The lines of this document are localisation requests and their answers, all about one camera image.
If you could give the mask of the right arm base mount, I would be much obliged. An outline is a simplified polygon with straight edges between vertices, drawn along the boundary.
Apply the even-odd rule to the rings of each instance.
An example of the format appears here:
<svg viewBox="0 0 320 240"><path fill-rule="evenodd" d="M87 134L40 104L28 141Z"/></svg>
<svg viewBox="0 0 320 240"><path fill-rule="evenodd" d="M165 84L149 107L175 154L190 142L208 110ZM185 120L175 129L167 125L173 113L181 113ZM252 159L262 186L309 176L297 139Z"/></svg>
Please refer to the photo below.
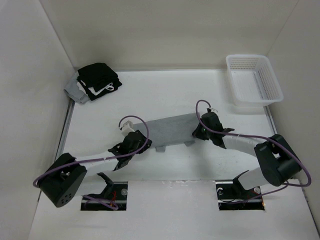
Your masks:
<svg viewBox="0 0 320 240"><path fill-rule="evenodd" d="M219 180L215 182L218 208L220 211L264 211L263 198L252 199L260 195L261 188L256 186L251 189L244 189L239 182L239 177L246 172L236 176L232 180Z"/></svg>

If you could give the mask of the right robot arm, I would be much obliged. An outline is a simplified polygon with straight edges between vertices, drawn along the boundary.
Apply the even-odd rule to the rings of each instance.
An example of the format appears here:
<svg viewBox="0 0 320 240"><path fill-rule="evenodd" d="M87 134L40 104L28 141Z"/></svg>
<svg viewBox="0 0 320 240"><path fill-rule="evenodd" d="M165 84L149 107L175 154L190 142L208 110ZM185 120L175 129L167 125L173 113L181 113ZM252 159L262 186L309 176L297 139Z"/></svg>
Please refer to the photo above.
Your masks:
<svg viewBox="0 0 320 240"><path fill-rule="evenodd" d="M279 187L302 170L292 152L286 153L277 143L288 147L285 139L278 134L262 141L255 137L243 137L233 133L233 128L224 128L214 112L207 112L192 136L200 140L210 140L220 148L237 150L255 157L259 167L247 170L233 179L232 192L238 198L245 197L251 189L270 184Z"/></svg>

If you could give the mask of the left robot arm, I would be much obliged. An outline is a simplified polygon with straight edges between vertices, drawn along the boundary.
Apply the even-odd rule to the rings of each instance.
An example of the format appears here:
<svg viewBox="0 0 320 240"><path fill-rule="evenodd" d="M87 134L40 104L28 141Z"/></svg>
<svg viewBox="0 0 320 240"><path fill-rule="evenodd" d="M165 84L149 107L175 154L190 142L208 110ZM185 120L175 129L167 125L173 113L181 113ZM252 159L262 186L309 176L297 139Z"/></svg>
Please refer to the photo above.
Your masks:
<svg viewBox="0 0 320 240"><path fill-rule="evenodd" d="M128 133L123 142L108 149L106 156L83 157L77 159L70 153L62 154L33 185L60 208L68 204L78 195L78 190L86 177L98 175L104 182L95 187L95 193L89 194L89 199L108 199L112 195L111 179L106 175L127 166L136 154L142 154L152 145L153 141L139 130Z"/></svg>

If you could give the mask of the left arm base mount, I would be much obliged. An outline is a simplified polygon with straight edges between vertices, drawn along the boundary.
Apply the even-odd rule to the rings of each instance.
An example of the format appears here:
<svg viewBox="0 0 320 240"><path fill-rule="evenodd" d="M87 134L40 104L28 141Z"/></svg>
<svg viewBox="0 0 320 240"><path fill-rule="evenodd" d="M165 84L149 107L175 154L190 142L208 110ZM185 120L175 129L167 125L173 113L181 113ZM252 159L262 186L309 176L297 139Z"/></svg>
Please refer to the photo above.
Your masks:
<svg viewBox="0 0 320 240"><path fill-rule="evenodd" d="M95 181L83 183L81 186L88 187L90 192L83 196L81 211L126 211L128 199L127 181L112 181L105 173L100 172Z"/></svg>

